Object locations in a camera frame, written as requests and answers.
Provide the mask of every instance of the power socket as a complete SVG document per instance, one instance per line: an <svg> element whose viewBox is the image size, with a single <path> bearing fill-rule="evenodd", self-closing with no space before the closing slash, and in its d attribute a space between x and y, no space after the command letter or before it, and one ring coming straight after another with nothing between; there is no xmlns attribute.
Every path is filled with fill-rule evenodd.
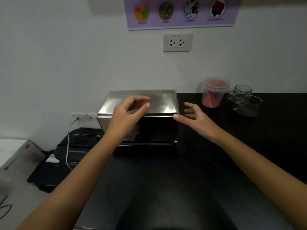
<svg viewBox="0 0 307 230"><path fill-rule="evenodd" d="M190 51L193 34L164 34L163 52Z"/></svg>
<svg viewBox="0 0 307 230"><path fill-rule="evenodd" d="M87 114L83 113L71 113L71 115L76 119L79 117L79 121L90 121L90 117Z"/></svg>

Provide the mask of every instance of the clear plastic container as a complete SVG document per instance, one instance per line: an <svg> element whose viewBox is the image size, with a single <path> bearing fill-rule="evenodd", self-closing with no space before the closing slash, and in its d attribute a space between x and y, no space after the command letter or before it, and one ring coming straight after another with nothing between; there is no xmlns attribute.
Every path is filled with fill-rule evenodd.
<svg viewBox="0 0 307 230"><path fill-rule="evenodd" d="M229 81L220 77L209 77L203 82L204 92L202 104L206 107L218 107L225 92L229 89Z"/></svg>

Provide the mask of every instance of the left hand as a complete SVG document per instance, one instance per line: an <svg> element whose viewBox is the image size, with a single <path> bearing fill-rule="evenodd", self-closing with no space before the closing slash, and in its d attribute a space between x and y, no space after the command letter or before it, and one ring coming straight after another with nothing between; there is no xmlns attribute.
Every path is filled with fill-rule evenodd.
<svg viewBox="0 0 307 230"><path fill-rule="evenodd" d="M119 143L134 128L136 123L149 110L150 97L147 96L129 96L114 108L106 135L115 137ZM134 114L129 111L139 109Z"/></svg>

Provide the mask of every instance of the poster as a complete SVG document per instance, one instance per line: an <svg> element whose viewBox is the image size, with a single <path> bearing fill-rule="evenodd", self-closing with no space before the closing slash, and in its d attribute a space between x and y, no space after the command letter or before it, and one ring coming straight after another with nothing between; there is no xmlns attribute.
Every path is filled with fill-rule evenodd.
<svg viewBox="0 0 307 230"><path fill-rule="evenodd" d="M241 0L124 0L129 30L233 26Z"/></svg>

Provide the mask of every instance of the glass cup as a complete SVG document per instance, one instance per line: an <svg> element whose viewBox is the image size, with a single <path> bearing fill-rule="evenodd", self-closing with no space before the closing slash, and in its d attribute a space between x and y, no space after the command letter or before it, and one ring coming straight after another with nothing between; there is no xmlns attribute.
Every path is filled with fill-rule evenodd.
<svg viewBox="0 0 307 230"><path fill-rule="evenodd" d="M233 104L232 109L240 115L255 117L259 113L262 99L254 95L245 95L241 100Z"/></svg>
<svg viewBox="0 0 307 230"><path fill-rule="evenodd" d="M235 88L228 94L228 100L235 103L241 100L245 95L251 94L253 90L247 85L236 85Z"/></svg>

